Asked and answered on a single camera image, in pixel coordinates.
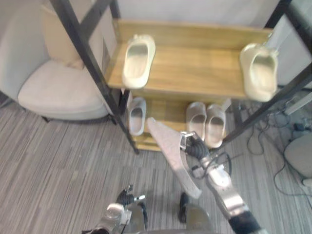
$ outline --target wooden plank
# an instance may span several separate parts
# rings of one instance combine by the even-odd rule
[[[188,102],[147,99],[146,118],[153,117],[172,129],[185,131],[188,105]],[[147,124],[144,125],[144,132],[149,133]]]
[[[222,105],[227,98],[223,97],[212,97],[208,95],[200,95],[200,94],[189,94],[189,93],[169,93],[162,91],[147,91],[144,89],[136,89],[132,90],[132,95],[134,97],[144,97],[146,99],[160,99],[160,100],[171,100],[171,101],[185,101],[185,102],[193,102],[193,101],[201,101],[204,103],[215,103]]]
[[[241,50],[249,43],[264,43],[272,29],[189,24],[174,22],[133,21],[117,19],[114,22],[117,38],[127,42],[134,34],[151,35],[156,46],[188,46]]]
[[[143,133],[140,136],[134,136],[133,140],[136,143],[145,143],[145,144],[154,144],[154,145],[157,144],[154,138],[152,137],[152,135],[149,133]]]
[[[121,44],[105,75],[113,88],[121,81],[127,44]],[[247,98],[238,61],[239,51],[157,45],[145,92],[203,98]]]
[[[145,144],[145,143],[136,143],[136,147],[139,150],[150,150],[161,152],[160,148],[157,145]]]

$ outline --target electrical cable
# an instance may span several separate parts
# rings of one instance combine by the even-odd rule
[[[249,109],[247,109],[247,113],[248,113],[249,116],[251,115],[250,110],[253,110],[253,107],[254,107],[254,106],[252,105]],[[264,136],[264,137],[274,146],[274,148],[280,153],[280,155],[282,156],[282,159],[283,159],[283,166],[282,166],[282,168],[279,169],[279,170],[274,174],[274,176],[273,176],[273,183],[274,183],[275,188],[276,188],[281,194],[286,195],[286,196],[293,196],[293,197],[304,196],[304,197],[307,199],[307,201],[308,201],[308,203],[309,203],[309,206],[310,206],[310,208],[311,208],[311,210],[312,210],[312,204],[311,204],[310,199],[309,199],[309,197],[312,197],[312,195],[306,193],[306,192],[303,190],[303,188],[302,188],[299,184],[298,184],[298,187],[300,188],[300,190],[301,190],[303,193],[301,193],[301,194],[289,194],[289,193],[287,193],[287,192],[281,190],[281,189],[278,187],[277,182],[276,182],[276,178],[277,178],[278,174],[280,174],[280,173],[286,168],[286,166],[288,166],[288,168],[289,168],[289,166],[290,166],[289,163],[288,163],[288,161],[287,161],[287,159],[285,158],[285,155],[284,155],[284,151],[285,151],[285,149],[286,149],[286,147],[287,147],[288,145],[285,146],[285,148],[284,148],[283,151],[280,150],[279,147],[274,143],[274,140],[266,133],[266,131],[267,131],[270,127],[274,127],[274,128],[277,128],[277,129],[281,129],[281,128],[285,128],[285,127],[288,127],[288,126],[289,126],[289,123],[290,123],[291,120],[290,120],[290,117],[287,116],[287,115],[284,113],[284,110],[286,109],[286,107],[287,107],[287,105],[285,104],[284,107],[283,107],[282,109],[279,110],[279,109],[277,108],[277,111],[276,111],[276,110],[275,110],[275,111],[271,111],[271,112],[267,115],[267,117],[263,120],[263,121],[266,123],[265,127],[261,127],[261,124],[260,124],[260,123],[259,123],[258,125],[255,124],[255,125],[252,127],[252,134],[251,134],[251,135],[249,136],[249,138],[247,139],[247,149],[248,149],[248,151],[249,151],[251,154],[253,154],[253,155],[261,155],[261,154],[263,154],[263,153],[264,153],[264,147],[263,147],[263,142],[260,140],[260,139],[261,139],[260,137],[261,137],[261,136]],[[285,123],[285,124],[282,124],[282,125],[278,125],[278,124],[277,124],[276,116],[279,115],[279,114],[281,114],[282,116],[285,117],[285,120],[286,120],[286,123]],[[271,123],[269,122],[269,121],[270,121],[269,116],[273,116],[273,121],[274,121],[273,124],[271,124]],[[250,139],[252,138],[252,136],[254,135],[254,129],[255,129],[255,128],[256,128],[257,130],[259,130],[258,142],[259,142],[260,147],[261,147],[261,152],[260,152],[260,153],[255,153],[255,152],[252,151],[252,149],[249,148],[249,142],[250,142]],[[288,128],[288,129],[291,131],[292,140],[293,140],[293,132],[294,132],[294,130],[293,130],[292,128]],[[293,174],[293,172],[292,172],[290,169],[289,169],[289,171],[291,172],[291,174],[292,174],[294,180],[296,180],[295,175]]]
[[[222,152],[222,153],[220,153],[218,156],[214,157],[214,158],[208,163],[208,165],[207,165],[207,167],[206,167],[206,169],[205,169],[205,172],[204,172],[203,176],[202,176],[200,179],[203,179],[203,178],[207,175],[208,170],[210,169],[210,166],[211,166],[213,163],[216,163],[216,166],[218,166],[218,165],[224,163],[224,162],[222,162],[222,163],[218,163],[218,162],[217,162],[223,155],[225,155],[226,158],[227,158],[227,160],[225,160],[224,162],[228,161],[228,163],[229,163],[229,172],[228,172],[228,173],[229,173],[229,175],[231,176],[231,174],[232,174],[232,160],[231,160],[231,157],[229,156],[229,154],[228,154],[227,152]]]

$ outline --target chair cushion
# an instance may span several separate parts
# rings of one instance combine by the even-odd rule
[[[285,159],[301,175],[312,178],[312,133],[292,141],[285,149]]]
[[[40,66],[29,77],[18,100],[26,109],[51,118],[80,120],[108,114],[88,70],[66,67],[54,60]]]

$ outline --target slipper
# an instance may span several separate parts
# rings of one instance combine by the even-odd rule
[[[276,50],[251,43],[240,52],[239,60],[244,76],[246,95],[253,100],[269,101],[277,90]]]
[[[205,104],[199,101],[191,103],[186,110],[187,131],[195,131],[204,140],[206,118]]]
[[[205,143],[209,148],[218,148],[225,134],[225,112],[219,105],[212,104],[207,108]]]
[[[122,82],[129,89],[146,85],[155,55],[155,42],[149,35],[134,35],[130,40],[122,72]]]
[[[139,136],[144,131],[146,116],[146,101],[142,97],[136,97],[129,106],[129,132],[133,136]]]

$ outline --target striped carpet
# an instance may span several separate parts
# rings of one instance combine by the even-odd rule
[[[227,114],[228,131],[234,128]],[[312,211],[304,197],[282,195],[273,185],[281,168],[277,150],[263,139],[265,153],[251,155],[246,140],[251,130],[228,144],[233,159],[233,184],[258,222],[272,234],[310,234]],[[271,128],[282,149],[287,129]],[[257,138],[253,149],[260,150]],[[290,171],[277,178],[288,193],[301,193]],[[181,188],[161,153],[135,155],[122,131],[109,121],[50,121],[17,104],[0,109],[0,234],[79,234],[100,220],[107,205],[129,183],[134,194],[146,194],[149,230],[182,229],[177,219]],[[231,228],[212,193],[199,182],[204,207],[217,232]]]

